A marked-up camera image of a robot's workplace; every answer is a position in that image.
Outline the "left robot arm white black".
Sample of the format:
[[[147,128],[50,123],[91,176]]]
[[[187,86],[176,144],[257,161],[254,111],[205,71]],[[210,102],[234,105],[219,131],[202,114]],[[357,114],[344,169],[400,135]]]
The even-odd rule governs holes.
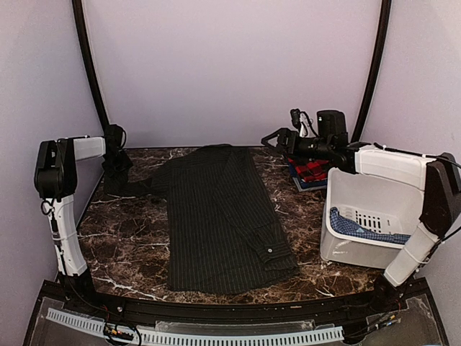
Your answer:
[[[100,158],[109,153],[110,146],[122,149],[125,142],[126,132],[121,130],[114,135],[59,138],[40,144],[34,186],[42,200],[42,214],[50,224],[58,271],[62,275],[80,277],[88,269],[73,212],[78,184],[76,163]]]

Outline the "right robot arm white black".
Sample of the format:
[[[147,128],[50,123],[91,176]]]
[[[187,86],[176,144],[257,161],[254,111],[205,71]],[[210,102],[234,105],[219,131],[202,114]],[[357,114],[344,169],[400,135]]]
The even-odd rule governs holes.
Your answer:
[[[460,215],[459,165],[378,144],[350,143],[344,131],[316,137],[280,128],[262,139],[300,159],[326,160],[331,169],[321,230],[321,258],[383,270],[402,285],[454,234]]]

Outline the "dark pinstripe long sleeve shirt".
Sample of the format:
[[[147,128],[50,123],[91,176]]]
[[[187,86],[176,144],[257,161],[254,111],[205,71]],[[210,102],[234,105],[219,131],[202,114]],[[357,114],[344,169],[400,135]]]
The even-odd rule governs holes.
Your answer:
[[[104,175],[104,191],[166,201],[172,290],[238,294],[297,272],[295,255],[247,148],[205,146],[135,182],[128,173]]]

